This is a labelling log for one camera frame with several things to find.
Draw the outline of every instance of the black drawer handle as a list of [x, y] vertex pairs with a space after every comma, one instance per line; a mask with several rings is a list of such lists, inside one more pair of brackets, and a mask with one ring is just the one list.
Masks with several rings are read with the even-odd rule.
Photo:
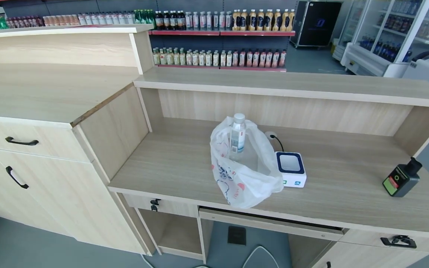
[[24, 185], [22, 185], [22, 184], [20, 184], [19, 182], [18, 182], [18, 180], [16, 180], [16, 178], [14, 178], [13, 177], [13, 175], [11, 174], [11, 171], [12, 171], [12, 168], [10, 167], [10, 166], [7, 166], [6, 167], [6, 172], [9, 174], [9, 176], [19, 185], [19, 186], [21, 186], [21, 188], [24, 188], [24, 189], [27, 189], [27, 188], [29, 188], [29, 185], [27, 185], [27, 184], [24, 184]]
[[7, 138], [6, 138], [6, 141], [7, 141], [7, 142], [9, 142], [10, 144], [21, 144], [21, 145], [34, 146], [34, 145], [36, 145], [36, 144], [38, 144], [38, 143], [39, 143], [39, 141], [38, 141], [38, 140], [34, 140], [34, 141], [31, 141], [31, 142], [28, 142], [28, 143], [15, 142], [15, 141], [13, 141], [13, 140], [14, 140], [14, 138], [13, 138], [13, 137], [7, 137]]
[[417, 244], [413, 239], [408, 236], [394, 236], [392, 241], [386, 237], [381, 237], [380, 240], [385, 246], [398, 246], [399, 248], [417, 248]]

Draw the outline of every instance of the plastic bag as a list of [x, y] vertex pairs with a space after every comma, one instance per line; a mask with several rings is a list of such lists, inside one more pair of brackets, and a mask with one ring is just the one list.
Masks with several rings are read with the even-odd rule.
[[242, 159], [235, 162], [228, 158], [232, 123], [233, 117], [226, 117], [211, 133], [211, 168], [214, 180], [228, 204], [250, 208], [284, 188], [282, 174], [271, 143], [249, 120], [245, 121], [246, 139]]

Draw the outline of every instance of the cabinet door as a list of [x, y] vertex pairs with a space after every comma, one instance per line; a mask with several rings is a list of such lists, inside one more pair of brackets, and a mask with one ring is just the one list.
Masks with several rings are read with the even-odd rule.
[[380, 248], [337, 242], [313, 268], [405, 268], [427, 256], [429, 252], [398, 248]]
[[51, 214], [32, 198], [32, 191], [32, 188], [20, 187], [0, 163], [0, 217], [67, 235]]
[[0, 161], [34, 189], [34, 199], [70, 236], [81, 242], [143, 253], [91, 163], [1, 150]]

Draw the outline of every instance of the drawer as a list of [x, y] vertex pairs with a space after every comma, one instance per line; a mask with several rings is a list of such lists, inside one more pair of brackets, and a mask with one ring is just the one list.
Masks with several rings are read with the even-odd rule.
[[185, 204], [183, 202], [175, 202], [169, 200], [159, 200], [150, 197], [140, 197], [138, 195], [124, 194], [124, 197], [130, 207], [155, 210], [155, 208], [152, 209], [152, 206], [155, 206], [156, 211], [158, 212], [165, 212], [187, 217], [198, 217], [197, 205]]
[[342, 239], [340, 239], [340, 241], [360, 244], [360, 245], [380, 246], [384, 248], [400, 248], [400, 249], [410, 249], [414, 251], [429, 252], [429, 237], [408, 235], [408, 237], [415, 242], [416, 248], [407, 248], [404, 246], [387, 246], [381, 240], [381, 238], [384, 237], [385, 239], [388, 239], [389, 242], [391, 242], [392, 238], [396, 235], [405, 235], [405, 234], [402, 234], [402, 233], [387, 234], [387, 233], [377, 233], [377, 232], [371, 232], [371, 231], [350, 229], [349, 231], [347, 231], [347, 233], [345, 233], [345, 235], [342, 237]]
[[340, 227], [309, 224], [298, 221], [278, 219], [274, 217], [264, 217], [247, 213], [238, 213], [218, 209], [214, 210], [208, 208], [201, 208], [199, 210], [199, 214], [200, 218], [202, 219], [272, 230], [298, 236], [308, 236], [317, 239], [339, 241], [339, 239], [344, 236], [343, 230]]
[[0, 149], [90, 162], [72, 129], [51, 126], [50, 122], [11, 122], [0, 117]]

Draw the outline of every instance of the water bottle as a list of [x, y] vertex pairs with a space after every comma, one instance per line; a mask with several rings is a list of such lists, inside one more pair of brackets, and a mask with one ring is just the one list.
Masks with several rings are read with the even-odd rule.
[[239, 161], [243, 156], [246, 139], [246, 124], [244, 114], [235, 114], [233, 125], [231, 125], [229, 159]]

